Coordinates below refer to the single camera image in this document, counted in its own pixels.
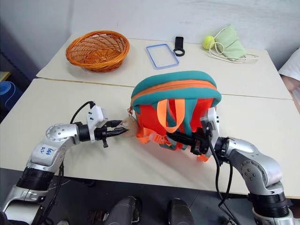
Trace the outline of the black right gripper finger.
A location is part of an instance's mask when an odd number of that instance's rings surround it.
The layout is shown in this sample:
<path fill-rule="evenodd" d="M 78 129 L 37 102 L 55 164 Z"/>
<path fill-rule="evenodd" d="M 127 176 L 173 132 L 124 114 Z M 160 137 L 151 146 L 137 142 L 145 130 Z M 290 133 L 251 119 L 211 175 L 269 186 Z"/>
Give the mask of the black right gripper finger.
<path fill-rule="evenodd" d="M 192 145 L 193 144 L 193 138 L 190 137 L 170 137 L 172 140 L 182 143 L 184 145 Z"/>
<path fill-rule="evenodd" d="M 193 140 L 192 136 L 188 136 L 185 133 L 181 133 L 177 131 L 175 131 L 174 133 L 167 132 L 166 135 L 172 140 Z"/>

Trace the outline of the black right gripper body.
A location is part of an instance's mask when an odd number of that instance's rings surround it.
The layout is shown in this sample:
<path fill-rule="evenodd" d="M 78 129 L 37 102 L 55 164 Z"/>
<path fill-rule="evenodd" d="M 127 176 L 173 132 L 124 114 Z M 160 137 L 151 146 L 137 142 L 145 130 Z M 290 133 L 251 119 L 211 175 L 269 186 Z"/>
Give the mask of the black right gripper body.
<path fill-rule="evenodd" d="M 209 150 L 209 142 L 206 134 L 201 127 L 197 128 L 196 132 L 192 134 L 191 152 L 194 155 L 205 155 Z"/>

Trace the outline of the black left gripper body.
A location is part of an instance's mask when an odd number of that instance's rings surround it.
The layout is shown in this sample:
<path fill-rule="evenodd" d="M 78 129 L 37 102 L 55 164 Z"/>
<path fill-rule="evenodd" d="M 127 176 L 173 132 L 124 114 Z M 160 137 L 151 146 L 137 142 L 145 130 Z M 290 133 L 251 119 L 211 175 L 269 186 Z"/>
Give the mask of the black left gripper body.
<path fill-rule="evenodd" d="M 107 143 L 107 128 L 96 128 L 94 130 L 94 136 L 96 141 L 102 141 L 103 147 L 107 148 L 108 143 Z"/>

